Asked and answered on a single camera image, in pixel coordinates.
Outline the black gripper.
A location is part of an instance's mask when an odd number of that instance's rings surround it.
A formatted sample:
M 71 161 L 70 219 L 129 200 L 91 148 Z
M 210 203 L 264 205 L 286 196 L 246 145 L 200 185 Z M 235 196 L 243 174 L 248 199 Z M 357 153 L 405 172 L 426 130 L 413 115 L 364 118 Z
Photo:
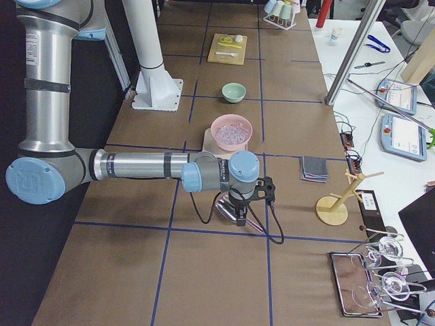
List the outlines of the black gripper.
M 236 225 L 245 226 L 247 204 L 245 203 L 244 197 L 236 193 L 235 190 L 230 190 L 228 193 L 228 198 L 234 207 L 234 211 L 236 212 Z

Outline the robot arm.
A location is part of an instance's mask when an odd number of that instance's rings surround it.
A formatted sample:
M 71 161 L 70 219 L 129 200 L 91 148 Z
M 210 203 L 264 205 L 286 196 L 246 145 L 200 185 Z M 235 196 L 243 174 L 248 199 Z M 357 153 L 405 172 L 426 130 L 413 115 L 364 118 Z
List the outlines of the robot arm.
M 27 132 L 7 168 L 10 191 L 30 204 L 47 204 L 89 181 L 106 178 L 179 179 L 189 193 L 227 193 L 242 226 L 265 181 L 250 151 L 221 159 L 207 151 L 116 153 L 75 147 L 69 140 L 71 46 L 74 39 L 116 40 L 103 1 L 18 1 L 26 32 Z

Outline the white robot base pillar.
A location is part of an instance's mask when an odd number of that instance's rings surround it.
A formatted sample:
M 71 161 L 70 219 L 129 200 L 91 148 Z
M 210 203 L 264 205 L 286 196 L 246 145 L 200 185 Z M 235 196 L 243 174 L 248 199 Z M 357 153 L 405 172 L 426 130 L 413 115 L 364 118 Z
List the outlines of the white robot base pillar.
M 133 109 L 177 111 L 184 82 L 165 69 L 152 2 L 122 4 L 140 66 Z

